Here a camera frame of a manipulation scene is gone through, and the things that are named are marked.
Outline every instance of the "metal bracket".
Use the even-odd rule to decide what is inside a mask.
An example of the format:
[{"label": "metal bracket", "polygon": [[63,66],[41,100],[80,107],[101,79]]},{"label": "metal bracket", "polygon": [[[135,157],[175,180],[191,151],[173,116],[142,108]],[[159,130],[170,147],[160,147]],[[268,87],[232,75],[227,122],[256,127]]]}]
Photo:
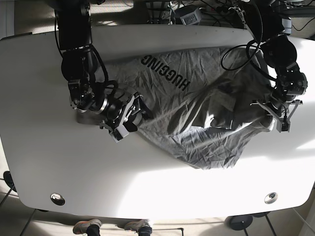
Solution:
[{"label": "metal bracket", "polygon": [[257,100],[256,101],[257,104],[264,110],[266,110],[269,114],[271,114],[276,120],[277,120],[277,130],[281,133],[281,132],[290,132],[290,127],[291,127],[291,117],[293,115],[293,113],[295,112],[295,110],[297,109],[297,107],[301,104],[303,104],[302,101],[300,100],[295,100],[292,102],[292,105],[294,105],[294,108],[292,110],[292,112],[290,113],[290,115],[288,117],[279,117],[270,107],[267,106],[266,103],[263,102],[263,100]]}]

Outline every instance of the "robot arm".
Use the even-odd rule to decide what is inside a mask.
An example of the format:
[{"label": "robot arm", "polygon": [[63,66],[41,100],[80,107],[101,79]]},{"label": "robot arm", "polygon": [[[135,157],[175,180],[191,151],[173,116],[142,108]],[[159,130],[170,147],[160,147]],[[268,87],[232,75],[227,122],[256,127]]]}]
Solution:
[{"label": "robot arm", "polygon": [[[235,9],[252,34],[254,42],[262,43],[260,48],[264,60],[277,73],[277,78],[274,79],[251,61],[256,70],[276,82],[270,94],[266,94],[265,99],[254,104],[258,104],[278,121],[279,132],[290,131],[290,118],[297,106],[303,104],[302,101],[294,99],[305,93],[308,83],[296,63],[296,49],[287,38],[290,30],[284,26],[287,26],[288,19],[274,12],[270,4],[271,2],[266,0],[234,2]],[[290,104],[295,107],[288,117]]]},{"label": "robot arm", "polygon": [[[90,4],[85,0],[50,0],[59,26],[62,53],[62,73],[68,81],[70,102],[74,109],[100,115],[99,127],[109,130],[118,142],[129,132],[137,130],[133,120],[139,114],[152,119],[152,113],[137,92],[132,94],[110,81],[102,59],[92,45]],[[97,82],[95,72],[100,64],[104,81]]]}]

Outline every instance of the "shoe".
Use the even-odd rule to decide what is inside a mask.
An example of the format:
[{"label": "shoe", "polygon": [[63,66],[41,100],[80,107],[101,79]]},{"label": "shoe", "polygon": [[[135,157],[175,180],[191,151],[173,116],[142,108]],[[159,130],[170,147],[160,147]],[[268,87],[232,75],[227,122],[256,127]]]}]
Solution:
[{"label": "shoe", "polygon": [[101,227],[102,222],[99,219],[93,219],[93,220],[89,220],[89,221],[79,221],[78,223],[76,223],[74,225],[73,233],[75,235],[86,234],[88,227],[91,225],[97,225],[97,226]]},{"label": "shoe", "polygon": [[151,227],[152,228],[152,225],[153,225],[152,220],[131,221],[124,226],[124,229],[138,232],[140,228],[142,228],[142,227]]}]

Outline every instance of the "white table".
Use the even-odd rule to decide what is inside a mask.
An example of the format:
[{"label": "white table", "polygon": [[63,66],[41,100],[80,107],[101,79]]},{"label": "white table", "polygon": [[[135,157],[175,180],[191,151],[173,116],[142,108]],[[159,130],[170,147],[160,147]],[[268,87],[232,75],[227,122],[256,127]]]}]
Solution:
[{"label": "white table", "polygon": [[[93,28],[104,60],[234,46],[245,30],[138,25]],[[202,218],[303,204],[315,181],[315,42],[292,38],[309,81],[290,133],[261,133],[235,168],[202,171],[138,134],[116,144],[105,130],[75,122],[54,33],[0,41],[0,134],[21,201],[33,208],[118,218]],[[273,204],[266,195],[277,192]],[[52,193],[65,205],[50,200]]]}]

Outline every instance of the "wrinkled cloth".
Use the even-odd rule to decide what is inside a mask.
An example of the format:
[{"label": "wrinkled cloth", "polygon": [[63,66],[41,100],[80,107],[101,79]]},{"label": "wrinkled cloth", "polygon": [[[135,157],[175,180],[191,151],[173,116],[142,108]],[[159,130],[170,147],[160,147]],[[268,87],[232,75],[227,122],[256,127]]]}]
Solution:
[{"label": "wrinkled cloth", "polygon": [[[107,63],[106,68],[110,80],[135,88],[153,112],[153,120],[138,125],[144,137],[198,168],[228,168],[253,136],[273,128],[273,119],[258,105],[251,106],[269,93],[269,81],[250,64],[237,71],[222,69],[220,60],[227,50],[145,55]],[[246,60],[245,49],[236,49],[224,66],[234,68]],[[261,54],[253,61],[266,70]],[[95,75],[103,81],[100,68]]]}]

